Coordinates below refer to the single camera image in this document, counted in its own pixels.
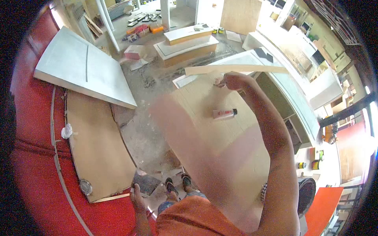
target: red panel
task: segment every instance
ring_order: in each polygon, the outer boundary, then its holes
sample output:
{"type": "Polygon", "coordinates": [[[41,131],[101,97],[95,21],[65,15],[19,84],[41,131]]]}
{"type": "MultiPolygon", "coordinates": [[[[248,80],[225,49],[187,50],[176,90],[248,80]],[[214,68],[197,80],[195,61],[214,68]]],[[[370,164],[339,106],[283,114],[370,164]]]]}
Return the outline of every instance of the red panel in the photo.
{"type": "MultiPolygon", "coordinates": [[[[16,139],[14,144],[15,144],[15,148],[17,150],[20,150],[20,151],[28,151],[28,152],[31,152],[31,153],[36,153],[36,154],[39,154],[39,155],[51,156],[51,157],[53,157],[55,155],[55,151],[52,150],[52,149],[41,148],[41,147],[29,144],[29,143],[25,143],[25,142],[20,141],[18,139],[16,139]]],[[[69,160],[72,159],[71,154],[66,153],[66,152],[58,151],[58,156],[60,158],[66,158],[66,159],[69,159],[69,160]]]]}
{"type": "Polygon", "coordinates": [[[339,203],[343,189],[343,187],[319,188],[312,205],[305,214],[308,228],[305,236],[321,235],[339,203]]]}
{"type": "Polygon", "coordinates": [[[148,224],[150,225],[150,228],[151,228],[151,231],[152,231],[152,235],[153,236],[157,236],[158,233],[156,232],[156,221],[152,217],[150,217],[148,219],[148,224]]]}
{"type": "MultiPolygon", "coordinates": [[[[16,106],[16,138],[46,149],[53,149],[50,137],[50,107],[53,85],[33,78],[38,63],[29,45],[19,51],[14,68],[11,92],[16,106]]],[[[54,103],[55,139],[62,139],[64,121],[64,89],[57,87],[54,103]]],[[[59,151],[70,152],[67,140],[57,143],[59,151]]]]}
{"type": "Polygon", "coordinates": [[[73,163],[62,160],[60,167],[72,201],[94,235],[123,236],[133,232],[135,213],[130,197],[90,204],[79,188],[73,163]]]}
{"type": "Polygon", "coordinates": [[[19,150],[12,157],[21,197],[45,234],[87,235],[64,195],[54,159],[19,150]]]}
{"type": "Polygon", "coordinates": [[[33,47],[37,52],[38,59],[41,58],[47,45],[54,38],[58,29],[52,18],[50,9],[47,9],[38,19],[34,28],[31,29],[30,37],[33,39],[33,47]]]}

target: wooden furniture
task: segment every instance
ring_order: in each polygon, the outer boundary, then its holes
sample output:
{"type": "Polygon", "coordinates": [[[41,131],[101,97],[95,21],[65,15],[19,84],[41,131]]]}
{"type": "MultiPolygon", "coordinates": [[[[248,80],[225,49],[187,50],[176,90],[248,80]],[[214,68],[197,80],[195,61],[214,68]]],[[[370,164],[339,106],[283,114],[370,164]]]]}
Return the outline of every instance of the wooden furniture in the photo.
{"type": "Polygon", "coordinates": [[[343,94],[340,80],[334,70],[327,68],[310,83],[307,98],[314,109],[324,106],[343,94]]]}
{"type": "Polygon", "coordinates": [[[283,23],[282,27],[289,31],[290,28],[295,24],[295,21],[296,19],[294,17],[291,17],[291,16],[288,16],[285,20],[285,22],[283,23]]]}
{"type": "Polygon", "coordinates": [[[324,106],[325,112],[327,113],[327,116],[333,115],[333,110],[331,104],[327,104],[324,106]]]}
{"type": "Polygon", "coordinates": [[[320,54],[324,57],[325,61],[328,63],[328,65],[336,71],[336,65],[332,61],[331,56],[326,52],[324,49],[325,42],[322,39],[314,40],[313,41],[314,45],[318,48],[320,54]]]}
{"type": "Polygon", "coordinates": [[[346,125],[351,126],[351,125],[349,125],[349,124],[354,124],[354,119],[355,119],[354,115],[351,115],[351,116],[348,116],[348,117],[345,118],[345,119],[339,120],[339,121],[337,122],[337,124],[338,124],[338,128],[343,127],[343,126],[346,126],[346,125]]]}
{"type": "Polygon", "coordinates": [[[336,60],[334,61],[334,64],[336,66],[336,72],[340,73],[349,63],[351,63],[352,60],[350,57],[343,52],[336,60]]]}
{"type": "Polygon", "coordinates": [[[285,121],[291,140],[293,142],[294,153],[296,154],[303,144],[309,143],[309,139],[298,120],[298,116],[290,106],[285,96],[274,84],[269,73],[262,72],[256,77],[256,82],[273,103],[281,117],[285,121]]]}
{"type": "Polygon", "coordinates": [[[194,26],[188,26],[185,28],[181,28],[181,29],[164,33],[164,36],[166,37],[166,42],[172,46],[172,45],[183,43],[192,39],[210,36],[212,30],[213,28],[207,27],[200,31],[195,31],[194,26]]]}
{"type": "Polygon", "coordinates": [[[242,48],[246,51],[255,49],[255,48],[261,48],[263,45],[258,41],[256,38],[252,36],[252,34],[247,34],[247,37],[245,37],[244,43],[242,45],[242,48]]]}
{"type": "Polygon", "coordinates": [[[353,96],[345,98],[345,101],[347,102],[347,107],[351,106],[351,103],[353,103],[353,96]]]}
{"type": "Polygon", "coordinates": [[[309,79],[310,82],[314,81],[316,78],[318,78],[326,69],[328,69],[328,64],[326,61],[323,61],[318,68],[314,71],[311,78],[309,79]]]}
{"type": "Polygon", "coordinates": [[[289,30],[289,34],[297,43],[297,46],[301,49],[301,51],[307,56],[307,58],[314,55],[317,50],[315,44],[311,42],[311,40],[306,37],[306,35],[300,29],[298,29],[298,27],[292,26],[289,30]]]}
{"type": "Polygon", "coordinates": [[[162,59],[164,67],[169,67],[214,52],[218,43],[219,41],[213,36],[205,36],[178,43],[173,46],[170,46],[166,41],[156,43],[153,46],[158,52],[159,57],[162,59]]]}
{"type": "Polygon", "coordinates": [[[347,95],[343,94],[337,100],[331,102],[331,107],[334,114],[347,108],[347,102],[345,100],[346,98],[347,98],[347,95]]]}

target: shorts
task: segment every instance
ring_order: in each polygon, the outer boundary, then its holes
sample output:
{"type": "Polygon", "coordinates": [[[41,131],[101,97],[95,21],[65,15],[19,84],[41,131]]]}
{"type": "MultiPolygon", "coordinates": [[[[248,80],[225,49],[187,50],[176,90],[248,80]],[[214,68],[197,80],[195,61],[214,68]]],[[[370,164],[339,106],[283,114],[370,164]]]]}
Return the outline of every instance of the shorts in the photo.
{"type": "MultiPolygon", "coordinates": [[[[199,196],[199,197],[203,197],[203,198],[207,199],[205,194],[197,192],[197,191],[187,193],[185,197],[189,197],[189,196],[199,196]]],[[[172,206],[174,204],[175,204],[175,202],[163,202],[162,204],[160,204],[160,206],[158,208],[158,215],[160,215],[160,213],[162,213],[165,209],[169,208],[170,206],[172,206]]]]}

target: glue tube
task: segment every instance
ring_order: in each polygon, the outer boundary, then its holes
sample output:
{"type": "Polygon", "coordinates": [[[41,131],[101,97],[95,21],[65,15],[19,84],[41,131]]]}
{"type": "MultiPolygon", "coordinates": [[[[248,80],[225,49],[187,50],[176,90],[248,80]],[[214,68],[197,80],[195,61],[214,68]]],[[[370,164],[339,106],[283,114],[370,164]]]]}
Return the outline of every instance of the glue tube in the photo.
{"type": "Polygon", "coordinates": [[[232,109],[232,110],[213,110],[213,118],[214,118],[214,120],[223,119],[223,118],[227,118],[227,117],[232,117],[232,116],[234,116],[236,114],[237,114],[237,110],[236,109],[232,109]]]}

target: wood scrap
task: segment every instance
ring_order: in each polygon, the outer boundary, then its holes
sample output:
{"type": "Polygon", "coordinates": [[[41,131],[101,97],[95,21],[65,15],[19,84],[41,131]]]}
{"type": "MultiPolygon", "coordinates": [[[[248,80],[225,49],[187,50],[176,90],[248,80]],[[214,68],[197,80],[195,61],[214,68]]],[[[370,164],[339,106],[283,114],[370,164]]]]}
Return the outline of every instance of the wood scrap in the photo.
{"type": "Polygon", "coordinates": [[[100,33],[100,34],[103,34],[104,32],[100,29],[100,27],[98,27],[86,14],[84,14],[84,17],[85,19],[87,20],[87,22],[89,22],[91,25],[93,25],[93,27],[100,33]]]}
{"type": "Polygon", "coordinates": [[[88,28],[97,38],[104,33],[86,14],[84,14],[84,18],[87,22],[88,28]]]}
{"type": "Polygon", "coordinates": [[[194,74],[207,74],[211,71],[219,72],[248,72],[248,71],[259,71],[259,72],[275,72],[275,73],[288,73],[285,67],[279,66],[264,66],[264,65],[208,65],[208,66],[193,66],[186,67],[185,73],[187,76],[194,74]]]}
{"type": "Polygon", "coordinates": [[[209,36],[212,33],[212,29],[210,27],[204,28],[200,31],[195,31],[194,27],[195,26],[188,26],[164,33],[167,43],[172,46],[188,40],[209,36]]]}
{"type": "Polygon", "coordinates": [[[163,60],[164,67],[170,67],[170,66],[176,65],[178,63],[184,62],[186,60],[206,56],[209,53],[214,52],[216,49],[217,49],[217,45],[212,44],[212,45],[208,45],[208,46],[205,46],[205,47],[197,48],[197,49],[179,54],[177,56],[163,60]]]}
{"type": "Polygon", "coordinates": [[[98,49],[100,49],[101,51],[103,51],[104,53],[108,54],[109,56],[111,56],[109,50],[107,47],[104,47],[104,46],[101,46],[99,47],[98,49]]]}
{"type": "Polygon", "coordinates": [[[110,201],[110,200],[114,200],[114,199],[118,199],[118,198],[122,198],[122,197],[128,197],[128,196],[130,196],[130,193],[117,195],[117,196],[113,196],[113,197],[101,198],[100,200],[94,201],[93,203],[105,202],[105,201],[110,201]]]}
{"type": "Polygon", "coordinates": [[[163,41],[154,44],[154,48],[163,60],[167,60],[179,54],[217,43],[219,43],[219,41],[210,35],[208,37],[193,39],[186,41],[185,43],[175,44],[173,46],[170,46],[166,41],[163,41]]]}

